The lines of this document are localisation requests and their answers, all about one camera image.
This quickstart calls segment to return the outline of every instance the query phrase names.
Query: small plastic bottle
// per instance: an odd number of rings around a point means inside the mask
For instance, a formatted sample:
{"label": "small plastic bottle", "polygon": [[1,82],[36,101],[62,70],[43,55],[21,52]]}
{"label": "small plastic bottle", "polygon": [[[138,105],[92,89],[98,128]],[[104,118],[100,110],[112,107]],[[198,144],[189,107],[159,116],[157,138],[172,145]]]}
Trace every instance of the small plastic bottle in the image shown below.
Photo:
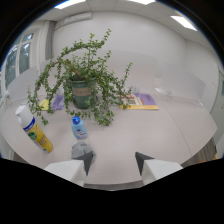
{"label": "small plastic bottle", "polygon": [[84,122],[79,118],[79,116],[72,118],[72,132],[77,139],[87,138],[87,131],[84,126]]}

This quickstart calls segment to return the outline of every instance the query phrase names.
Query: yellow label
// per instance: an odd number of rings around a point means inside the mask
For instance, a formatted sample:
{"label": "yellow label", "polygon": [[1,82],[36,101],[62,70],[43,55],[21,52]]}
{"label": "yellow label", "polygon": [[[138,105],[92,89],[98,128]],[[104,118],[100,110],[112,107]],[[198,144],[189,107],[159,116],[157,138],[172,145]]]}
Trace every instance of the yellow label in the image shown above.
{"label": "yellow label", "polygon": [[46,153],[51,152],[53,145],[41,130],[36,121],[29,130],[26,130],[26,132],[39,148],[41,148]]}

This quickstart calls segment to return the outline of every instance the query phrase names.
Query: bottle label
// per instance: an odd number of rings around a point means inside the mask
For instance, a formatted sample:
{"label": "bottle label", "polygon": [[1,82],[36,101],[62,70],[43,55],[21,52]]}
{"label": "bottle label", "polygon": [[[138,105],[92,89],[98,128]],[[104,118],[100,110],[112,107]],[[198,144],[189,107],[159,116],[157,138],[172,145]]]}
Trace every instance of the bottle label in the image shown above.
{"label": "bottle label", "polygon": [[77,132],[75,134],[76,134],[77,139],[87,138],[87,134],[81,130],[77,130]]}
{"label": "bottle label", "polygon": [[41,130],[35,118],[31,121],[31,123],[23,129],[30,139],[44,152],[49,153],[51,152],[53,145],[46,137],[44,132]]}

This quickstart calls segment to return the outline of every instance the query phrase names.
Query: window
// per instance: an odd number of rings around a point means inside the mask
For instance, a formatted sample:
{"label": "window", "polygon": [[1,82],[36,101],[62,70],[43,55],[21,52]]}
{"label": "window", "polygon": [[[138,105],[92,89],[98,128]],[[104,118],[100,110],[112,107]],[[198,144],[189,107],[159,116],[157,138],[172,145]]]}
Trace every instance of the window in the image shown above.
{"label": "window", "polygon": [[0,68],[0,100],[9,84],[30,68],[33,35],[33,33],[28,33],[18,37],[9,50],[6,60]]}

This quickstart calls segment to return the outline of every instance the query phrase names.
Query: ceiling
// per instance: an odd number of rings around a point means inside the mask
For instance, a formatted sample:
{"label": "ceiling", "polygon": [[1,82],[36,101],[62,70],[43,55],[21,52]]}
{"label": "ceiling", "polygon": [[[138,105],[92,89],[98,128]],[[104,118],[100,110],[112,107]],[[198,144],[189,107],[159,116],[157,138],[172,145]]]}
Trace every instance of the ceiling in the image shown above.
{"label": "ceiling", "polygon": [[195,24],[191,22],[197,31],[183,27],[170,17],[179,16],[180,14],[178,14],[174,9],[158,2],[143,5],[127,0],[86,0],[85,2],[81,2],[64,9],[53,8],[43,16],[39,17],[38,20],[60,21],[67,17],[85,12],[126,12],[143,16],[169,27],[184,39],[201,44],[208,50],[215,53],[215,50],[209,41],[200,31],[198,31],[199,29]]}

